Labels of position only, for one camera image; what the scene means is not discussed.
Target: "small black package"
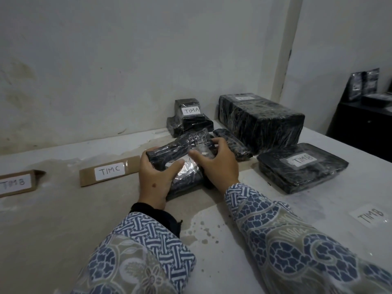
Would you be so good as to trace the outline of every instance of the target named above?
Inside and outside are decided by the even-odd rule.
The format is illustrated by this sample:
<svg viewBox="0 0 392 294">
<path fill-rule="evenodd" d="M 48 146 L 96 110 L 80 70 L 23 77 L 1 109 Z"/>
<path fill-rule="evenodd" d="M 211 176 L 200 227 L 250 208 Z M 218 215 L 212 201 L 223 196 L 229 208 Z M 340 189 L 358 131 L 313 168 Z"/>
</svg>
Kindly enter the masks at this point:
<svg viewBox="0 0 392 294">
<path fill-rule="evenodd" d="M 253 157 L 251 151 L 228 129 L 216 129 L 214 130 L 214 135 L 226 140 L 228 148 L 234 153 L 237 161 L 245 161 Z"/>
<path fill-rule="evenodd" d="M 362 85 L 362 72 L 351 73 L 342 100 L 346 102 L 359 100 L 362 96 Z"/>
<path fill-rule="evenodd" d="M 345 160 L 308 143 L 260 154 L 259 168 L 287 194 L 325 182 L 349 165 Z"/>
<path fill-rule="evenodd" d="M 210 139 L 208 130 L 204 128 L 199 132 L 188 132 L 160 148 L 147 152 L 147 157 L 153 167 L 159 171 L 166 170 L 174 161 L 184 159 L 185 164 L 174 178 L 166 200 L 178 197 L 179 192 L 202 183 L 210 184 L 200 168 L 189 156 L 189 150 L 197 150 L 202 155 L 213 159 L 215 145 Z"/>
<path fill-rule="evenodd" d="M 368 94 L 361 98 L 361 104 L 366 106 L 373 106 L 378 108 L 384 108 L 392 105 L 391 94 Z"/>
<path fill-rule="evenodd" d="M 380 68 L 363 73 L 362 95 L 377 93 L 378 76 Z"/>
<path fill-rule="evenodd" d="M 174 101 L 174 113 L 174 116 L 167 118 L 166 127 L 175 138 L 203 128 L 210 132 L 214 130 L 213 121 L 201 113 L 200 103 L 194 98 Z"/>
<path fill-rule="evenodd" d="M 219 97 L 219 120 L 253 154 L 296 144 L 305 115 L 255 94 Z"/>
</svg>

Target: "patterned sleeve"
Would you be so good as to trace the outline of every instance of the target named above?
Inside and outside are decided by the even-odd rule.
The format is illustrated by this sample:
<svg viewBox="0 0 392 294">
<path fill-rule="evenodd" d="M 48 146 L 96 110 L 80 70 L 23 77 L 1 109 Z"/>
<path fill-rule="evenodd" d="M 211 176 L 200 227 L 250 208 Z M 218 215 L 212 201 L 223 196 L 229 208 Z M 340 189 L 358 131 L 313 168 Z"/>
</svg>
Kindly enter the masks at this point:
<svg viewBox="0 0 392 294">
<path fill-rule="evenodd" d="M 392 276 L 241 183 L 225 194 L 270 293 L 392 293 Z"/>
<path fill-rule="evenodd" d="M 131 212 L 91 254 L 71 293 L 181 293 L 195 264 L 172 232 Z"/>
</svg>

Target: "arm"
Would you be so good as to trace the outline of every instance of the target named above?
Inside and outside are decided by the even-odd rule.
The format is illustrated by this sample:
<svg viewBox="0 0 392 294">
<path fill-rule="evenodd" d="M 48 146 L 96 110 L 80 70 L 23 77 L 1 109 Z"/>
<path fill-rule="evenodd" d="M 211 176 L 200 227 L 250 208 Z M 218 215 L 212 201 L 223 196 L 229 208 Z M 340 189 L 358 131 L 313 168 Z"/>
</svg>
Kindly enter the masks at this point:
<svg viewBox="0 0 392 294">
<path fill-rule="evenodd" d="M 238 182 L 238 165 L 223 139 L 218 155 L 192 158 L 225 195 L 271 293 L 389 293 L 392 276 L 360 259 L 291 212 Z"/>
<path fill-rule="evenodd" d="M 196 259 L 178 238 L 180 224 L 163 209 L 183 164 L 159 172 L 143 153 L 139 202 L 95 248 L 72 293 L 182 292 Z"/>
</svg>

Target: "plastic-wrapped package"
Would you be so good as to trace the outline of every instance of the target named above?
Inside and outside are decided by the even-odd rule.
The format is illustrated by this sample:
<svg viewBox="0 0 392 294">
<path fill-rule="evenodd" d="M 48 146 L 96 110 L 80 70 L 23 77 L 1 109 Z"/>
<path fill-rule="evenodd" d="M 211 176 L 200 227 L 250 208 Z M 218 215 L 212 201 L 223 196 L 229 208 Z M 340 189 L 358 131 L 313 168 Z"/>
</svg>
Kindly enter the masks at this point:
<svg viewBox="0 0 392 294">
<path fill-rule="evenodd" d="M 159 171 L 167 169 L 174 161 L 184 159 L 185 164 L 174 178 L 166 200 L 178 197 L 179 192 L 202 183 L 210 184 L 200 168 L 189 156 L 189 150 L 198 150 L 208 158 L 214 158 L 215 145 L 210 139 L 208 130 L 204 128 L 199 132 L 188 132 L 160 148 L 147 152 L 153 167 Z"/>
<path fill-rule="evenodd" d="M 260 154 L 259 168 L 287 194 L 325 182 L 347 168 L 349 163 L 308 143 Z"/>
<path fill-rule="evenodd" d="M 259 154 L 296 144 L 305 115 L 255 94 L 234 94 L 219 97 L 219 120 Z"/>
<path fill-rule="evenodd" d="M 245 161 L 253 157 L 251 151 L 228 129 L 216 129 L 214 130 L 214 135 L 226 140 L 228 148 L 234 153 L 237 161 Z"/>
<path fill-rule="evenodd" d="M 203 128 L 207 128 L 208 131 L 214 130 L 213 121 L 201 113 L 200 103 L 194 98 L 174 101 L 174 112 L 175 115 L 166 121 L 166 127 L 173 137 Z"/>
<path fill-rule="evenodd" d="M 362 85 L 362 72 L 351 73 L 343 92 L 343 100 L 347 102 L 359 100 L 362 95 Z"/>
<path fill-rule="evenodd" d="M 384 108 L 392 105 L 392 94 L 369 94 L 361 98 L 361 103 L 366 106 Z"/>
<path fill-rule="evenodd" d="M 363 73 L 362 95 L 377 93 L 378 76 L 380 68 Z"/>
</svg>

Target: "table surface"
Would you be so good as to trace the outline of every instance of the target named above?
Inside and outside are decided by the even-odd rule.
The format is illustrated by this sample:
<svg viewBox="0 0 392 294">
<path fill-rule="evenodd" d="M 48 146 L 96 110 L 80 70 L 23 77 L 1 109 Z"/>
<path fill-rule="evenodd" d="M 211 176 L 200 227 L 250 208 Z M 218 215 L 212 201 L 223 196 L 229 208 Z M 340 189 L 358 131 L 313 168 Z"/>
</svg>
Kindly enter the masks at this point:
<svg viewBox="0 0 392 294">
<path fill-rule="evenodd" d="M 216 121 L 214 126 L 222 127 Z M 105 153 L 121 154 L 167 135 L 166 129 L 157 129 L 0 156 L 0 175 L 18 172 L 47 159 L 86 159 Z M 272 200 L 289 203 L 297 215 L 359 257 L 392 271 L 392 226 L 388 219 L 388 214 L 392 215 L 392 163 L 307 128 L 302 130 L 302 142 L 345 159 L 350 163 L 349 167 L 330 181 L 292 195 L 284 194 L 257 167 L 242 171 L 240 181 Z M 368 228 L 349 215 L 369 203 L 383 211 L 388 220 Z M 8 212 L 3 208 L 2 199 L 0 212 Z M 263 293 L 257 266 L 223 202 L 198 212 L 191 228 L 182 231 L 182 236 L 189 235 L 190 231 L 197 239 L 189 246 L 196 255 L 197 264 L 185 293 Z"/>
</svg>

